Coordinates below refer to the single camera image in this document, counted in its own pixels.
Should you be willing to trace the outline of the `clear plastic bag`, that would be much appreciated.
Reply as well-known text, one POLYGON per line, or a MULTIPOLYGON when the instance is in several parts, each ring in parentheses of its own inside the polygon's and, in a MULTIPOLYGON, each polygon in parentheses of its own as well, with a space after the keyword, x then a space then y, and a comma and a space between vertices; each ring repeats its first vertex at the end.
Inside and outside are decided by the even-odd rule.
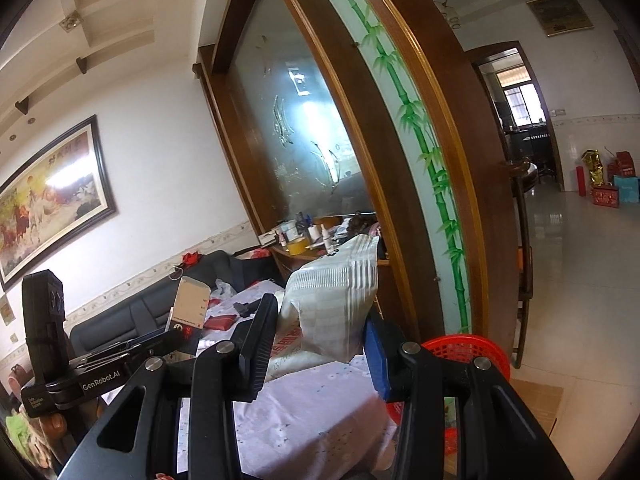
POLYGON ((213 302, 221 302, 227 299, 232 298, 236 295, 235 289, 231 284, 227 283, 220 278, 217 278, 215 281, 215 286, 210 293, 209 299, 213 302))

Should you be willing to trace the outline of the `wooden glass partition cabinet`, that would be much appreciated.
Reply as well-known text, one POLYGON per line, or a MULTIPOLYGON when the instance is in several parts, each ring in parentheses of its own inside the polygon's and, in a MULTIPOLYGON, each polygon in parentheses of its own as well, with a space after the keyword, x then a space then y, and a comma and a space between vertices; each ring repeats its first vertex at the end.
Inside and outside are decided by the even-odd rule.
MULTIPOLYGON (((381 223, 392 277, 382 310, 427 340, 449 333, 513 347, 518 234, 508 164, 488 99, 433 0, 278 0, 328 87, 381 223)), ((232 89, 258 0, 205 0, 201 77, 250 224, 282 217, 262 128, 232 89)))

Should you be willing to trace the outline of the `black leather sofa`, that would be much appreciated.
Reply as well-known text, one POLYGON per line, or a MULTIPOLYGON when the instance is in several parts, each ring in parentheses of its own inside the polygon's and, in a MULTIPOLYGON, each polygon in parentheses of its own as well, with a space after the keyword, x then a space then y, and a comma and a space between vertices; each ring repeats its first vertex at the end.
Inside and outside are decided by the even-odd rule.
POLYGON ((184 272, 162 278, 75 325, 70 330, 70 344, 74 352, 82 356, 164 327, 183 275, 209 287, 214 287, 216 281, 221 280, 235 292, 242 292, 261 281, 271 280, 279 286, 284 284, 273 256, 240 259, 217 250, 201 257, 198 263, 184 272))

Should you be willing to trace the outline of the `red flat pouch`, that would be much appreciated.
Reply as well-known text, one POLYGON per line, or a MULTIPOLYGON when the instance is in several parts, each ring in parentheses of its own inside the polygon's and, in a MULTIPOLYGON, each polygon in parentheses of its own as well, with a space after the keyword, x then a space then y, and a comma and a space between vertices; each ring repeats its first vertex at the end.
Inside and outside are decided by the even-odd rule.
POLYGON ((205 321, 204 328, 206 330, 218 330, 218 332, 225 332, 237 319, 238 316, 236 314, 214 315, 205 321))

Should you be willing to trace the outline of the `red mesh trash basket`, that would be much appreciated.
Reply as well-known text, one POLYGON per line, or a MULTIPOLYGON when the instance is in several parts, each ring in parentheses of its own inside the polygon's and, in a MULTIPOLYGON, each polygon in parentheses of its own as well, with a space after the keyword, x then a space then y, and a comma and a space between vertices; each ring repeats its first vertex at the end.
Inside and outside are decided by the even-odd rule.
MULTIPOLYGON (((446 335, 425 341, 422 347, 427 351, 449 361, 469 363, 479 356, 488 358, 491 364, 500 370, 506 380, 511 379, 510 361, 503 350, 491 340, 478 335, 454 334, 446 335)), ((445 401, 445 446, 446 456, 454 455, 458 449, 457 425, 452 422, 454 414, 452 404, 454 401, 448 398, 445 401)))

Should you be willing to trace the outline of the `black sock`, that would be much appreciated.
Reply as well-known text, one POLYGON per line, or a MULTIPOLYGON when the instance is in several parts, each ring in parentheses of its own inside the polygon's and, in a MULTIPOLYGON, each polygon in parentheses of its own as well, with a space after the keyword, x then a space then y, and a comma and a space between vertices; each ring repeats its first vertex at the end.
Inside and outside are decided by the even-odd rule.
POLYGON ((247 302, 246 304, 235 302, 233 304, 233 307, 240 318, 248 318, 249 316, 254 315, 257 312, 261 302, 262 300, 260 299, 252 302, 247 302))

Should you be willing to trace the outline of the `framed horse painting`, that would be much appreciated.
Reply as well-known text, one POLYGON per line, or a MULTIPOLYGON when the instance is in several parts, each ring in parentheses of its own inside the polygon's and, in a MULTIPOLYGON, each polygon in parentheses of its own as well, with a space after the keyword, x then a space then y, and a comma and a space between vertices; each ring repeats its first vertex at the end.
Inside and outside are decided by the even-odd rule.
POLYGON ((78 122, 1 185, 1 287, 116 212, 98 118, 78 122))

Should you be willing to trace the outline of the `small framed wall picture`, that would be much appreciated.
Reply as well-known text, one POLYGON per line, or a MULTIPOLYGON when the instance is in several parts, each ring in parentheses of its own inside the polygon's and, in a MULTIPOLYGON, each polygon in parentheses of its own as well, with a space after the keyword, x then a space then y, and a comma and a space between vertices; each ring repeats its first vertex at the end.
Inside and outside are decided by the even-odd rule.
POLYGON ((548 38, 594 29, 578 0, 528 0, 526 4, 548 38))

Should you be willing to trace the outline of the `red gift boxes pile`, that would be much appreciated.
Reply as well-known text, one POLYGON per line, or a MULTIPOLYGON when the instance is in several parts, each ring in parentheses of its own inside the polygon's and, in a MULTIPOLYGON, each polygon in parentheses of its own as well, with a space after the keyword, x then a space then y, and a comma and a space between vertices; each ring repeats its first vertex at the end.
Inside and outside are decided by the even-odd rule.
POLYGON ((578 194, 589 196, 593 205, 618 208, 638 205, 639 174, 628 151, 605 150, 611 159, 604 162, 598 150, 590 148, 580 155, 576 166, 578 194))

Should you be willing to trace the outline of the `long white medicine box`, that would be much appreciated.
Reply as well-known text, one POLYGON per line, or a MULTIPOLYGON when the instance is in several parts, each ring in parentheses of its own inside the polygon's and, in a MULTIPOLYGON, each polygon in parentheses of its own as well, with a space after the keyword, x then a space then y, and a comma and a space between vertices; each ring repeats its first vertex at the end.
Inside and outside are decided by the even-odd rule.
POLYGON ((210 287, 195 278, 180 278, 174 304, 166 324, 166 330, 176 325, 189 326, 201 330, 210 299, 210 287))

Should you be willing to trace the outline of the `red item on sofa back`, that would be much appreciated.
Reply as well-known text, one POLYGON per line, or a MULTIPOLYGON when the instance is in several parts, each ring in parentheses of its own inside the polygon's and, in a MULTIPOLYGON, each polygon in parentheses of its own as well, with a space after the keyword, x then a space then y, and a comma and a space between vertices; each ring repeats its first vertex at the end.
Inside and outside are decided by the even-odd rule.
POLYGON ((186 252, 182 255, 181 261, 174 266, 174 270, 168 275, 171 281, 178 281, 183 277, 184 272, 200 263, 203 255, 200 252, 186 252))

